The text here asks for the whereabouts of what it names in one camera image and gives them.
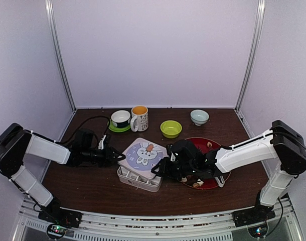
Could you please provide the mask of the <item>silver divided tin box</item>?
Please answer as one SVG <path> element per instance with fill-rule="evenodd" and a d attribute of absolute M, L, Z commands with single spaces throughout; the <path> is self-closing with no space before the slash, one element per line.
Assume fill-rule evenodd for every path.
<path fill-rule="evenodd" d="M 117 169 L 117 175 L 120 182 L 149 192 L 158 192 L 163 181 L 159 176 L 155 176 L 152 180 L 146 179 L 122 166 Z"/>

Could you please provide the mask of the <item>bunny print tin lid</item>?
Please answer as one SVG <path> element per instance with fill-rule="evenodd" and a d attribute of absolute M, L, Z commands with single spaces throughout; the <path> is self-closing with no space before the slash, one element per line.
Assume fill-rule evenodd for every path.
<path fill-rule="evenodd" d="M 135 139 L 122 153 L 125 158 L 118 164 L 148 180 L 156 176 L 151 172 L 152 168 L 167 156 L 165 147 L 144 138 Z"/>

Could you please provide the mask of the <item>white metal tongs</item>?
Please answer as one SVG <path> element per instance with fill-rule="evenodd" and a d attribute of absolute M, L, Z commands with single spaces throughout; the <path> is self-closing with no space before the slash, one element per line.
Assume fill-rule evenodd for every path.
<path fill-rule="evenodd" d="M 212 151 L 213 150 L 213 146 L 212 147 L 208 147 L 209 148 L 209 151 Z M 224 184 L 225 184 L 225 180 L 223 178 L 223 176 L 219 176 L 219 177 L 215 177 L 215 180 L 217 181 L 218 183 L 218 186 L 220 188 L 224 187 Z"/>

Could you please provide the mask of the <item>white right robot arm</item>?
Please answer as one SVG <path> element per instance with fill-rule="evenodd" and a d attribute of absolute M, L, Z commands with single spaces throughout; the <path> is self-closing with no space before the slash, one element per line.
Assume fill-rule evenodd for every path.
<path fill-rule="evenodd" d="M 256 162 L 275 160 L 267 184 L 260 190 L 258 204 L 251 208 L 250 218 L 259 222 L 269 213 L 292 179 L 306 171 L 306 146 L 303 137 L 281 120 L 272 122 L 270 129 L 231 145 L 203 152 L 189 139 L 167 146 L 167 155 L 151 172 L 183 181 L 195 175 L 201 179 L 221 177 L 237 168 Z"/>

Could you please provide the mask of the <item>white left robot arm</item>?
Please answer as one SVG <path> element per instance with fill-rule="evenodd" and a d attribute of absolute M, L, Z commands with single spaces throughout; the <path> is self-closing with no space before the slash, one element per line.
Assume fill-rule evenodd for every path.
<path fill-rule="evenodd" d="M 30 171 L 32 161 L 48 160 L 73 168 L 86 163 L 109 167 L 124 158 L 122 152 L 109 144 L 108 134 L 98 138 L 89 129 L 76 130 L 64 142 L 26 130 L 18 123 L 12 123 L 0 135 L 0 173 L 45 208 L 45 215 L 54 223 L 64 219 L 64 210 L 56 205 L 55 196 Z"/>

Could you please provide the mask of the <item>dark white-lined cup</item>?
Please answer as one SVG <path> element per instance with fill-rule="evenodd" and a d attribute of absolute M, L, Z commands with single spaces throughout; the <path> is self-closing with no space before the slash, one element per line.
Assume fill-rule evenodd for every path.
<path fill-rule="evenodd" d="M 131 114 L 126 110 L 118 110 L 111 115 L 111 122 L 116 128 L 124 128 L 130 124 Z"/>

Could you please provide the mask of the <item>lime green bowl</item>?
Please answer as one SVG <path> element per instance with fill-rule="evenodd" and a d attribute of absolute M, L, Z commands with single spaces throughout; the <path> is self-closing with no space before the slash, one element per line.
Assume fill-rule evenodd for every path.
<path fill-rule="evenodd" d="M 175 120 L 166 120 L 161 123 L 160 130 L 165 138 L 174 139 L 180 135 L 182 125 Z"/>

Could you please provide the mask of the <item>white patterned mug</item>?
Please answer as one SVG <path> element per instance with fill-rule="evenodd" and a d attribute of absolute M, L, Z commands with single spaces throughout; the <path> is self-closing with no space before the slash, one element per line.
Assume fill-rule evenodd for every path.
<path fill-rule="evenodd" d="M 144 132 L 148 129 L 148 108 L 135 106 L 131 109 L 130 127 L 133 132 Z"/>

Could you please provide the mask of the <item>red round tray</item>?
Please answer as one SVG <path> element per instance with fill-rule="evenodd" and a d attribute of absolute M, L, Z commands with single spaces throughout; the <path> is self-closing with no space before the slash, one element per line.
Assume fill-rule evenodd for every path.
<path fill-rule="evenodd" d="M 207 147 L 208 142 L 211 142 L 213 144 L 212 151 L 221 147 L 219 143 L 207 138 L 191 137 L 191 138 L 186 138 L 186 140 L 191 141 L 202 154 L 207 154 L 210 152 L 209 148 Z M 216 170 L 215 168 L 210 168 L 209 173 L 207 172 L 207 170 L 205 172 L 199 172 L 199 173 L 193 172 L 192 174 L 186 176 L 186 178 L 188 179 L 187 182 L 181 182 L 181 180 L 180 182 L 186 185 L 187 187 L 193 188 L 193 184 L 196 183 L 198 179 L 201 179 L 204 182 L 204 184 L 198 188 L 193 188 L 193 189 L 209 190 L 219 187 L 217 181 L 215 180 L 215 177 L 219 177 L 221 175 L 223 176 L 226 182 L 231 175 L 231 171 L 223 174 L 221 172 L 218 172 L 218 170 Z"/>

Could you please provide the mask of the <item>pale blue ceramic bowl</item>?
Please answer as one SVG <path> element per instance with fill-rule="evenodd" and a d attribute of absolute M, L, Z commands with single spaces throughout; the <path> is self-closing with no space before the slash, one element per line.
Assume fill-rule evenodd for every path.
<path fill-rule="evenodd" d="M 190 118 L 196 126 L 201 126 L 209 120 L 209 114 L 204 110 L 195 109 L 191 111 Z"/>

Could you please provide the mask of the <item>aluminium front rail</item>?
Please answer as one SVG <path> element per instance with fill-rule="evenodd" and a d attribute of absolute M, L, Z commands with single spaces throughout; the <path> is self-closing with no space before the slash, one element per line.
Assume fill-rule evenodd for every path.
<path fill-rule="evenodd" d="M 249 233 L 257 223 L 237 227 L 232 212 L 178 216 L 123 216 L 80 211 L 79 228 L 67 230 L 59 240 L 304 240 L 298 219 L 287 199 L 283 201 L 283 218 L 265 238 Z M 51 240 L 48 222 L 38 219 L 31 202 L 24 202 L 16 217 L 11 240 Z"/>

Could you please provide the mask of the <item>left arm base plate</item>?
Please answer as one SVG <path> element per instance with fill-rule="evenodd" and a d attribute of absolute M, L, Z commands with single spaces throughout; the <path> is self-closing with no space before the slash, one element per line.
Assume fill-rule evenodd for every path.
<path fill-rule="evenodd" d="M 68 228 L 78 228 L 82 219 L 82 213 L 63 208 L 55 208 L 54 210 L 51 210 L 49 208 L 41 207 L 38 219 Z"/>

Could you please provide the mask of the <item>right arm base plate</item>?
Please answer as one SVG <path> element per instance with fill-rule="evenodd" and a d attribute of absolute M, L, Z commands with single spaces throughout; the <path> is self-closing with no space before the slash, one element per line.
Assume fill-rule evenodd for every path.
<path fill-rule="evenodd" d="M 255 223 L 265 222 L 268 219 L 275 218 L 275 212 L 270 207 L 264 208 L 248 208 L 232 213 L 232 217 L 236 227 L 251 225 Z"/>

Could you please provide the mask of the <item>left aluminium frame post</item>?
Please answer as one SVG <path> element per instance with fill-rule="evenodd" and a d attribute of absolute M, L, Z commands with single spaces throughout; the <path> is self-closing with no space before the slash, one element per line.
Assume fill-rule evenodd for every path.
<path fill-rule="evenodd" d="M 64 92 L 66 94 L 66 97 L 68 99 L 70 108 L 73 112 L 77 110 L 75 102 L 73 100 L 71 88 L 68 83 L 67 74 L 65 71 L 65 66 L 63 62 L 63 57 L 60 49 L 60 43 L 58 39 L 57 34 L 57 28 L 56 28 L 56 22 L 55 22 L 55 15 L 54 15 L 54 9 L 53 9 L 53 1 L 52 0 L 45 0 L 45 7 L 46 7 L 46 14 L 48 18 L 48 23 L 50 27 L 50 33 L 52 36 L 55 56 L 56 56 L 56 63 L 60 74 L 60 79 L 64 87 Z"/>

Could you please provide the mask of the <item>aluminium frame post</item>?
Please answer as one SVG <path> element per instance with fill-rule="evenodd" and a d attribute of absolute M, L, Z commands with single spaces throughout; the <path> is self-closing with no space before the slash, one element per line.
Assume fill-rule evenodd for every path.
<path fill-rule="evenodd" d="M 255 59 L 256 59 L 256 53 L 257 49 L 260 43 L 261 33 L 263 29 L 263 22 L 265 17 L 265 7 L 266 7 L 266 1 L 265 0 L 259 0 L 258 1 L 258 7 L 257 7 L 257 13 L 256 13 L 256 19 L 254 24 L 254 31 L 253 31 L 253 37 L 251 41 L 251 47 L 249 52 L 249 57 L 244 73 L 244 78 L 242 82 L 242 86 L 239 92 L 238 100 L 235 106 L 235 110 L 239 112 L 241 110 L 243 100 L 245 98 L 245 94 L 247 91 L 247 87 L 251 78 L 252 70 L 254 67 Z"/>
<path fill-rule="evenodd" d="M 73 100 L 71 88 L 68 83 L 67 74 L 65 71 L 65 66 L 63 62 L 63 57 L 60 49 L 60 43 L 58 39 L 57 34 L 57 28 L 56 28 L 56 22 L 55 22 L 55 15 L 54 15 L 54 9 L 53 9 L 53 1 L 52 0 L 45 0 L 45 7 L 46 7 L 46 14 L 48 18 L 48 23 L 50 27 L 50 33 L 52 36 L 55 56 L 56 56 L 56 63 L 60 74 L 60 79 L 64 87 L 64 92 L 66 94 L 66 97 L 68 99 L 70 108 L 73 112 L 77 110 L 75 102 Z"/>

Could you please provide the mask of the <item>right aluminium frame post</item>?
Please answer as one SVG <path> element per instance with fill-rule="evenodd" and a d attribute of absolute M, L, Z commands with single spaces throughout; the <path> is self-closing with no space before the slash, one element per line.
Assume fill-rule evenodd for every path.
<path fill-rule="evenodd" d="M 260 43 L 261 33 L 263 29 L 263 22 L 265 17 L 265 7 L 266 7 L 266 1 L 265 0 L 259 0 L 258 1 L 258 7 L 257 7 L 257 13 L 256 13 L 256 19 L 254 24 L 254 31 L 253 31 L 253 37 L 251 41 L 251 47 L 249 52 L 249 57 L 244 73 L 244 78 L 242 82 L 242 86 L 239 92 L 238 100 L 235 106 L 235 110 L 239 112 L 241 110 L 243 100 L 245 98 L 245 94 L 247 91 L 247 87 L 251 78 L 252 70 L 254 67 L 255 59 L 256 59 L 256 53 L 257 49 Z"/>

